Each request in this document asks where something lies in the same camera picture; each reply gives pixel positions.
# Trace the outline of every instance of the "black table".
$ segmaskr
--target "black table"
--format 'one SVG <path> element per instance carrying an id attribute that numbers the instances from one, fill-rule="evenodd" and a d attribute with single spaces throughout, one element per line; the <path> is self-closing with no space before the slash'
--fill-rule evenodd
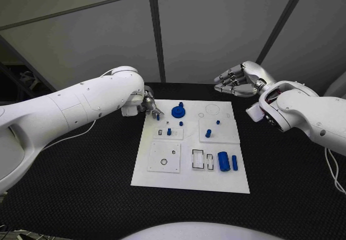
<path id="1" fill-rule="evenodd" d="M 224 223 L 291 240 L 346 239 L 346 196 L 335 188 L 323 147 L 299 129 L 281 133 L 265 121 L 252 122 L 245 109 L 257 97 L 221 94 L 212 85 L 147 85 L 157 99 L 232 102 L 251 194 L 130 186 L 146 116 L 116 111 L 84 136 L 38 156 L 9 190 L 0 223 L 72 239 L 117 239 L 182 221 Z M 346 158 L 336 159 L 346 186 Z"/>

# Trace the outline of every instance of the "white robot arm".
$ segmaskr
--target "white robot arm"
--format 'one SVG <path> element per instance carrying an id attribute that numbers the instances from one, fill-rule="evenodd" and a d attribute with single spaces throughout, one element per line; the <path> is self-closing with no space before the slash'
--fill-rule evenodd
<path id="1" fill-rule="evenodd" d="M 120 108 L 126 117 L 144 111 L 154 118 L 163 115 L 153 91 L 129 66 L 49 95 L 0 106 L 0 193 L 25 175 L 48 143 Z"/>
<path id="2" fill-rule="evenodd" d="M 346 156 L 346 100 L 319 97 L 293 81 L 276 81 L 264 68 L 247 61 L 214 80 L 215 89 L 240 97 L 260 94 L 258 102 L 247 109 L 252 120 L 264 118 L 280 131 L 304 131 L 310 140 Z"/>

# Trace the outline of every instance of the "robotic hand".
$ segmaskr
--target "robotic hand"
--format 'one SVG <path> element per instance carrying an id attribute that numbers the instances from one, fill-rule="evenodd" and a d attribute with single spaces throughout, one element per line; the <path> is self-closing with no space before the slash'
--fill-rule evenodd
<path id="1" fill-rule="evenodd" d="M 48 143 L 121 108 L 163 115 L 153 90 L 130 66 L 110 70 L 64 90 L 25 102 L 0 106 L 0 193 L 25 175 Z"/>
<path id="2" fill-rule="evenodd" d="M 264 68 L 247 61 L 214 80 L 215 90 L 240 97 L 260 95 L 247 109 L 255 122 L 264 118 L 280 131 L 304 131 L 310 140 L 346 156 L 346 100 L 319 97 L 317 93 L 293 81 L 276 81 Z"/>

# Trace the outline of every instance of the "blue object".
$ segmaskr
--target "blue object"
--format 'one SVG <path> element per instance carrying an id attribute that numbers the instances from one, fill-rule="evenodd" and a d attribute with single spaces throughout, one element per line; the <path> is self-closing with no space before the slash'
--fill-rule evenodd
<path id="1" fill-rule="evenodd" d="M 206 137 L 206 138 L 209 138 L 209 137 L 211 137 L 211 134 L 212 134 L 212 130 L 211 130 L 211 129 L 208 129 L 208 130 L 206 130 L 205 137 Z"/>
<path id="2" fill-rule="evenodd" d="M 238 163 L 237 163 L 237 156 L 232 155 L 232 169 L 238 171 Z"/>
<path id="3" fill-rule="evenodd" d="M 227 172 L 231 170 L 229 167 L 229 156 L 228 153 L 225 151 L 218 153 L 218 163 L 219 163 L 219 170 L 222 172 Z"/>
<path id="4" fill-rule="evenodd" d="M 172 116 L 173 116 L 176 119 L 179 119 L 179 118 L 182 118 L 185 115 L 186 115 L 186 110 L 185 110 L 185 108 L 183 108 L 183 103 L 180 102 L 180 103 L 179 103 L 179 106 L 175 106 L 175 107 L 172 108 Z"/>

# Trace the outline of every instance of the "white wall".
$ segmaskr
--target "white wall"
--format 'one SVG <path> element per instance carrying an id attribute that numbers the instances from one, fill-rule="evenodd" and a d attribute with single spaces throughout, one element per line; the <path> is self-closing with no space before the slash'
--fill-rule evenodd
<path id="1" fill-rule="evenodd" d="M 166 81 L 214 83 L 255 61 L 287 0 L 159 0 Z"/>
<path id="2" fill-rule="evenodd" d="M 159 82 L 149 0 L 121 0 L 0 31 L 56 90 L 118 66 Z"/>
<path id="3" fill-rule="evenodd" d="M 2 0 L 0 27 L 103 1 L 104 0 Z"/>
<path id="4" fill-rule="evenodd" d="M 346 1 L 302 0 L 263 67 L 277 81 L 299 81 L 322 95 L 346 71 Z"/>

